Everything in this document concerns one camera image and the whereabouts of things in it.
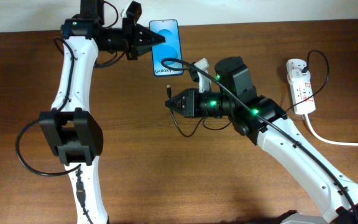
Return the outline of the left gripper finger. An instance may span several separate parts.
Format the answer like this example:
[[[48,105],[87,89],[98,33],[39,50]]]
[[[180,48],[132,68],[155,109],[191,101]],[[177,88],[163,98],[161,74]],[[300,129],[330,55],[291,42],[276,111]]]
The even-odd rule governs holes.
[[[161,44],[154,44],[154,45],[138,45],[135,47],[135,58],[138,59],[142,55],[145,55],[148,52],[152,51],[153,47],[160,46]]]
[[[138,47],[152,47],[166,42],[166,38],[150,29],[140,25],[135,25],[135,44]]]

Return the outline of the blue Samsung Galaxy smartphone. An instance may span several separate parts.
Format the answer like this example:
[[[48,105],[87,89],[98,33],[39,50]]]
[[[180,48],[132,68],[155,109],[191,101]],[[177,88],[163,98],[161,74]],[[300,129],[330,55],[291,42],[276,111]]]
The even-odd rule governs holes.
[[[177,76],[183,70],[172,70],[162,65],[161,61],[165,58],[182,59],[181,41],[176,19],[150,21],[151,31],[164,36],[165,42],[152,47],[152,60],[154,75],[156,77]]]

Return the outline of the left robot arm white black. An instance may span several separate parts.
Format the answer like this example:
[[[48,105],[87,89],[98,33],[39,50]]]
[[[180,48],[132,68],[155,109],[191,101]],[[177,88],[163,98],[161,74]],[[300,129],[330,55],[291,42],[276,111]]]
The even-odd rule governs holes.
[[[100,52],[121,52],[128,60],[150,52],[165,38],[138,24],[142,8],[132,1],[121,28],[104,25],[103,1],[82,1],[80,13],[61,26],[63,68],[51,110],[40,113],[40,126],[52,154],[69,176],[78,223],[108,223],[99,183],[103,131],[90,113],[93,70]]]

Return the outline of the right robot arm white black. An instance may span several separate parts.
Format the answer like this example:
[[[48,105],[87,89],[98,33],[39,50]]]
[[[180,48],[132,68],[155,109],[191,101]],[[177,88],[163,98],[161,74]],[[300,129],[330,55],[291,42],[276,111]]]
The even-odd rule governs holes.
[[[165,105],[186,118],[227,116],[235,131],[274,157],[319,208],[326,223],[358,223],[358,184],[337,170],[304,138],[286,112],[272,99],[258,95],[240,57],[215,65],[212,77],[195,63],[173,58],[192,79],[219,86],[218,92],[190,88]]]

